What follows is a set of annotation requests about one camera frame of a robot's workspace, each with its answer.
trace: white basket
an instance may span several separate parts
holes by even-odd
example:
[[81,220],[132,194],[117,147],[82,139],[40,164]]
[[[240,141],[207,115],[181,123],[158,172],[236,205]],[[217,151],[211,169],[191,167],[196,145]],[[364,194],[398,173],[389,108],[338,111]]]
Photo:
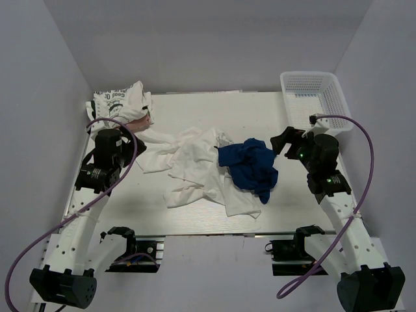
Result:
[[[309,129],[309,116],[317,113],[351,117],[337,77],[323,71],[286,71],[280,75],[289,124]],[[331,118],[329,135],[352,129],[352,123]]]

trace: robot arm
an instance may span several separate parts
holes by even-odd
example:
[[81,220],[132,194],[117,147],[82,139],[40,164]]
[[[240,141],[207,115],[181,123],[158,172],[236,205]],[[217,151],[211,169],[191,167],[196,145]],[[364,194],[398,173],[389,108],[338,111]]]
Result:
[[[403,271],[389,266],[372,243],[361,217],[354,214],[351,188],[336,169],[338,141],[325,134],[326,130],[327,120],[315,120],[315,126],[308,131],[288,127],[270,141],[276,155],[291,144],[285,156],[303,164],[308,172],[308,187],[337,233],[354,217],[340,240],[344,254],[334,249],[321,264],[337,283],[345,311],[393,309],[403,288]],[[288,254],[295,252],[320,259],[332,244],[323,234],[316,226],[297,229]]]
[[[135,139],[138,149],[133,155],[133,141],[123,136],[123,130],[98,132],[96,147],[84,158],[75,182],[70,214],[78,214],[87,203],[112,187],[122,168],[146,150],[144,143]],[[88,163],[92,156],[94,162]],[[102,233],[99,246],[87,254],[97,219],[110,195],[69,222],[43,269],[33,269],[30,283],[43,300],[85,309],[95,295],[99,275],[117,258],[135,253],[135,232],[126,227],[114,227]]]

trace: white tabletop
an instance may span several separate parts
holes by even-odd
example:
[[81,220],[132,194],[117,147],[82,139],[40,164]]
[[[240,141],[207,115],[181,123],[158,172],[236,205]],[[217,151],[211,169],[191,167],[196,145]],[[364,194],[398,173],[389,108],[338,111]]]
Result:
[[[167,94],[152,99],[152,128],[161,133],[176,135],[192,126],[202,130],[219,127],[236,143],[254,137],[271,148],[270,137],[281,134],[288,126],[281,92]],[[93,147],[94,142],[89,140],[87,151]],[[134,165],[112,192],[96,233],[113,226],[127,226],[137,235],[151,236],[281,233],[311,224],[333,230],[307,187],[307,172],[300,162],[281,155],[274,166],[279,171],[278,184],[254,220],[250,216],[228,218],[224,206],[205,199],[168,209],[162,195],[178,181],[168,177],[167,172],[143,174]]]

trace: white wall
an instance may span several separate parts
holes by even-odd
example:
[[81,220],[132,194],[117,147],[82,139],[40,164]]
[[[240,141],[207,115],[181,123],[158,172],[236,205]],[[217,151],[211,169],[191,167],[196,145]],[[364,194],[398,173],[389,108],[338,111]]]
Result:
[[[374,180],[362,212],[391,264],[404,270],[408,311],[416,311],[415,57],[416,2],[377,0],[335,71],[353,118],[374,141]],[[341,144],[350,180],[361,195],[368,145],[358,129]]]
[[[0,283],[14,258],[62,216],[84,142],[91,91],[41,0],[6,0],[0,9]],[[25,311],[29,275],[41,249],[12,277]],[[8,311],[3,295],[0,311]]]
[[333,72],[371,0],[45,0],[94,90],[279,90]]

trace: clothing pile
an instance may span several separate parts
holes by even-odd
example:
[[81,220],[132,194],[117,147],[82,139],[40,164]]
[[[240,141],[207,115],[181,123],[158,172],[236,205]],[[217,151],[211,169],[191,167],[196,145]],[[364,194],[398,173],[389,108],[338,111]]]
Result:
[[[141,81],[121,90],[94,92],[92,101],[86,102],[86,113],[90,120],[106,117],[127,125],[132,131],[145,129],[153,123],[150,92],[143,91]],[[114,122],[97,122],[91,128],[95,138],[102,129],[118,127]]]
[[[177,136],[151,129],[151,94],[143,91],[140,81],[121,90],[95,92],[94,99],[86,102],[86,110],[91,120],[112,118],[136,131],[147,146],[136,159],[145,174],[168,170],[170,177],[180,180],[178,187],[163,194],[168,208],[207,197],[225,205],[228,216],[257,218],[278,180],[275,155],[263,141],[251,138],[234,144],[215,127],[208,131],[191,127]],[[91,136],[113,127],[118,125],[98,122],[92,126]]]

